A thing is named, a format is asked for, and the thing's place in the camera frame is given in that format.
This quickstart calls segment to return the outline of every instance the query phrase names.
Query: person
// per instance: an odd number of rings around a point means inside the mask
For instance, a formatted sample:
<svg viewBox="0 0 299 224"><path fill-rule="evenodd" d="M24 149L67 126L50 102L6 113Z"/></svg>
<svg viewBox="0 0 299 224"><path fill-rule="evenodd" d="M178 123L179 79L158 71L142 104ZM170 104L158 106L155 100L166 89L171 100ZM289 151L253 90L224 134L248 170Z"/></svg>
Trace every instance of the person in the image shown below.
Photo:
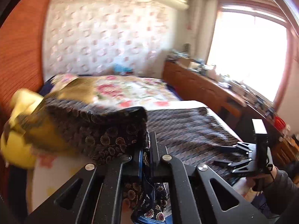
<svg viewBox="0 0 299 224"><path fill-rule="evenodd" d="M247 185L253 187L255 179L263 179L263 193L270 211L280 215L287 208L298 191L298 187L288 177L288 174L273 166L271 174L260 174L255 177L247 177Z"/></svg>

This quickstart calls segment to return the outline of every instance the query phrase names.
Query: paisley patterned cloth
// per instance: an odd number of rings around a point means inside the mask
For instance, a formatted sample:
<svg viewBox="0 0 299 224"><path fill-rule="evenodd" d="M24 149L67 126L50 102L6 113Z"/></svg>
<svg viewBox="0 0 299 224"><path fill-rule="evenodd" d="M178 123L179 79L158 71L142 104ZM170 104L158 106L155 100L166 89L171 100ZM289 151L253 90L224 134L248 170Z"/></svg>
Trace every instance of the paisley patterned cloth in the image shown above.
<svg viewBox="0 0 299 224"><path fill-rule="evenodd" d="M46 99L45 107L65 141L98 165L108 164L127 152L130 145L144 149L143 178L127 183L124 201L134 209L132 219L144 215L165 221L167 205L164 183L151 183L147 113L142 107L123 110L99 107L76 100Z"/></svg>

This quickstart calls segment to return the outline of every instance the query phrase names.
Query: window frame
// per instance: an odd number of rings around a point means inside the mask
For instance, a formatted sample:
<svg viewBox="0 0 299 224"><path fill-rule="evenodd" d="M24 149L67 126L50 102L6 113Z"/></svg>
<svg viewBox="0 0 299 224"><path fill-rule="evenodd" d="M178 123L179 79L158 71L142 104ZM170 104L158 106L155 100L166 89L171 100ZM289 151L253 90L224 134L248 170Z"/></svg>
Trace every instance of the window frame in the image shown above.
<svg viewBox="0 0 299 224"><path fill-rule="evenodd" d="M275 19L273 17L267 16L267 15L264 15L264 14L255 13L255 12L251 12L251 11L237 10L237 9L225 9L225 8L222 8L223 6L251 7L252 9L262 11L265 13L270 13L272 15L280 17L281 19L285 20L285 22L283 22L279 19ZM255 94L257 94L259 97L261 97L268 105L272 106L274 108L274 110L277 111L282 102L282 99L284 97L286 87L289 82L290 72L291 72L292 55L293 55L293 36L291 33L292 26L291 26L290 22L288 21L287 17L284 15L283 11L280 8L269 5L269 4L265 4L265 3L255 2L255 1L218 0L218 12L233 12L233 13L249 14L249 15L252 15L255 17L261 17L261 18L276 22L286 28L286 33L287 33L286 61L285 61L285 67L283 70L282 79L279 84L274 101L271 102L270 100L266 99L263 95L258 93L256 90L252 89L251 87L249 87L248 85L245 84L245 86L247 88L249 88L251 91L253 91Z"/></svg>

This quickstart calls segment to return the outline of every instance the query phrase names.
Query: person's hand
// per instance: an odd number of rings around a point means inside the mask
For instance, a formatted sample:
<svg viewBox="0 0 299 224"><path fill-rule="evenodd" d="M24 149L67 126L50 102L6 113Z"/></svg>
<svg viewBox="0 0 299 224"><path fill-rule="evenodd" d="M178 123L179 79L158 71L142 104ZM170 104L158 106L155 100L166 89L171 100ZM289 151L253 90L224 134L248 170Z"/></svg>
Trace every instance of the person's hand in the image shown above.
<svg viewBox="0 0 299 224"><path fill-rule="evenodd" d="M264 173L261 173L257 176L254 176L254 177L246 177L246 184L248 187L252 188L255 186L255 179L264 179L264 184L267 186L269 184L271 184L273 182L273 179L276 178L276 174L277 174L277 168L273 165L273 169L271 171L271 174L273 176L273 178L271 177L270 174L264 174Z"/></svg>

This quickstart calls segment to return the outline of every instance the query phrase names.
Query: silver bolt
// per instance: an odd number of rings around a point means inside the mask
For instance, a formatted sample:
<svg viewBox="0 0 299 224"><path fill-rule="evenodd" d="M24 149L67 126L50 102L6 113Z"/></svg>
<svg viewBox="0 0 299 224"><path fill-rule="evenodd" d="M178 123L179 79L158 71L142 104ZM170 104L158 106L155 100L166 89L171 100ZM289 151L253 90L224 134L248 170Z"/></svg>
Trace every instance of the silver bolt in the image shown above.
<svg viewBox="0 0 299 224"><path fill-rule="evenodd" d="M123 154L123 155L121 156L121 159L122 159L123 161L128 161L130 158L131 158L131 156L130 156L130 155L127 155L127 154Z"/></svg>
<svg viewBox="0 0 299 224"><path fill-rule="evenodd" d="M172 156L166 154L166 155L163 155L163 156L162 156L162 159L163 159L164 161L170 161L170 160L172 159Z"/></svg>
<svg viewBox="0 0 299 224"><path fill-rule="evenodd" d="M207 165L204 163L201 163L198 165L198 170L200 171L207 171Z"/></svg>
<svg viewBox="0 0 299 224"><path fill-rule="evenodd" d="M87 171L91 171L91 170L94 170L95 169L95 166L92 164L92 163L89 163L85 166L85 169Z"/></svg>

